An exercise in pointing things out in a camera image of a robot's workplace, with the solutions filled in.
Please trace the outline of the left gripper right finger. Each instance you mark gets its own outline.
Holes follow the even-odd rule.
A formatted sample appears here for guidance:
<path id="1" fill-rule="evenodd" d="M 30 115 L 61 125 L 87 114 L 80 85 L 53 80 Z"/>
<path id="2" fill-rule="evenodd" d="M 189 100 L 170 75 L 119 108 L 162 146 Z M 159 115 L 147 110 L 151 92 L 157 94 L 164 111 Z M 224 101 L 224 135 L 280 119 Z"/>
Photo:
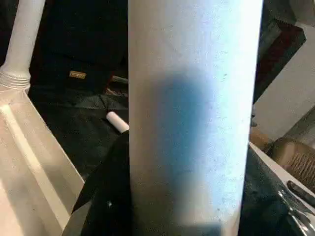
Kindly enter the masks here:
<path id="1" fill-rule="evenodd" d="M 242 236 L 313 236 L 315 214 L 285 185 L 285 178 L 248 148 L 242 199 Z"/>

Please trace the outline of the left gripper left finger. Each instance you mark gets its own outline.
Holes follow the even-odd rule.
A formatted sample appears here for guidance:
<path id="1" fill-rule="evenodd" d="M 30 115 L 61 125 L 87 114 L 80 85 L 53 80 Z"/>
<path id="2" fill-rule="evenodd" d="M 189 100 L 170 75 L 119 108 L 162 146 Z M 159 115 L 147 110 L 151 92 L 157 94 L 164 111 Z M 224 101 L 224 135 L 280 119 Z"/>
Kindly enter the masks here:
<path id="1" fill-rule="evenodd" d="M 129 132 L 122 133 L 86 179 L 64 236 L 130 236 Z"/>

